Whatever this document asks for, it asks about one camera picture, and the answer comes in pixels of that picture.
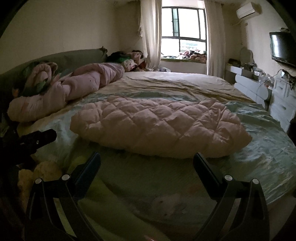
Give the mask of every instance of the window frame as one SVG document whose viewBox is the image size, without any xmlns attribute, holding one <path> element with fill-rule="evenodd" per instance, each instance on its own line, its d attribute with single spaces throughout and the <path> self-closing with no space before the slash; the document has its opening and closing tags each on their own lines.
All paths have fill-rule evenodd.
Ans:
<svg viewBox="0 0 296 241">
<path fill-rule="evenodd" d="M 178 39 L 179 40 L 179 52 L 181 52 L 181 44 L 180 40 L 191 40 L 191 41 L 198 41 L 198 42 L 205 42 L 205 51 L 207 51 L 207 20 L 205 15 L 205 9 L 203 8 L 195 8 L 195 7 L 162 7 L 164 8 L 171 8 L 172 9 L 172 24 L 173 24 L 173 35 L 175 34 L 175 23 L 174 23 L 174 14 L 173 9 L 177 9 L 177 17 L 178 17 L 178 36 L 161 36 L 162 39 Z M 199 36 L 200 38 L 188 38 L 188 37 L 181 37 L 180 36 L 180 24 L 179 24 L 179 10 L 178 9 L 193 9 L 197 10 L 197 17 L 198 17 L 198 30 L 199 30 Z M 199 10 L 203 11 L 204 18 L 205 18 L 205 39 L 201 39 L 200 34 L 200 13 Z"/>
</svg>

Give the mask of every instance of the silver screw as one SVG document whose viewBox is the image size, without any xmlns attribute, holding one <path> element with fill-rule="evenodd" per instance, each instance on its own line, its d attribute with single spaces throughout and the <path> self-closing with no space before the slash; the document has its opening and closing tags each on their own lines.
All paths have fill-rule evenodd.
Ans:
<svg viewBox="0 0 296 241">
<path fill-rule="evenodd" d="M 256 179 L 256 178 L 254 178 L 254 179 L 252 180 L 252 182 L 253 182 L 254 184 L 259 184 L 259 180 Z"/>
<path fill-rule="evenodd" d="M 62 176 L 63 181 L 67 181 L 69 178 L 70 178 L 70 175 L 68 175 L 68 174 L 65 174 Z"/>
<path fill-rule="evenodd" d="M 231 181 L 231 180 L 232 180 L 232 176 L 230 176 L 230 175 L 226 175 L 224 178 L 225 178 L 227 181 Z"/>
<path fill-rule="evenodd" d="M 41 183 L 42 182 L 42 179 L 41 178 L 37 178 L 36 180 L 35 180 L 35 183 L 36 184 L 39 184 L 39 183 Z"/>
</svg>

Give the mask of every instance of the air conditioner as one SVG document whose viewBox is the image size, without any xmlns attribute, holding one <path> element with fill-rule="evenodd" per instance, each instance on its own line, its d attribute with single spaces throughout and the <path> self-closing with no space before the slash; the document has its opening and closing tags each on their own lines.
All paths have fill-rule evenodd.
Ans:
<svg viewBox="0 0 296 241">
<path fill-rule="evenodd" d="M 256 4 L 253 2 L 249 2 L 237 10 L 237 17 L 241 20 L 249 19 L 257 15 L 259 15 L 259 12 L 256 10 Z"/>
</svg>

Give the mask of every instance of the mattress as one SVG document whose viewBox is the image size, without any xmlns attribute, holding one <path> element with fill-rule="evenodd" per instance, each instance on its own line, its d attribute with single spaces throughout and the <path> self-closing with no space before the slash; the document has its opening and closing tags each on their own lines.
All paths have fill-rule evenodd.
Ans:
<svg viewBox="0 0 296 241">
<path fill-rule="evenodd" d="M 18 128 L 20 134 L 54 129 L 57 140 L 40 148 L 34 158 L 55 161 L 67 173 L 93 151 L 101 154 L 101 168 L 79 205 L 104 240 L 142 240 L 143 234 L 154 235 L 158 241 L 191 239 L 216 204 L 203 188 L 191 159 L 114 150 L 83 140 L 69 130 L 72 115 L 84 104 L 110 95 L 187 101 L 215 97 L 237 114 L 253 140 L 239 152 L 208 161 L 237 180 L 259 179 L 269 207 L 295 187 L 296 147 L 260 104 L 216 77 L 127 73 L 61 111 Z"/>
</svg>

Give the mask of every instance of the television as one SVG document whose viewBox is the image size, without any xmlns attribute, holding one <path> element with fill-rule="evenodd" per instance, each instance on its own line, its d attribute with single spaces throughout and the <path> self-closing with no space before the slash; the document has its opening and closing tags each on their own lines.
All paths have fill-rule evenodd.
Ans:
<svg viewBox="0 0 296 241">
<path fill-rule="evenodd" d="M 271 58 L 296 68 L 296 41 L 291 33 L 269 33 Z"/>
</svg>

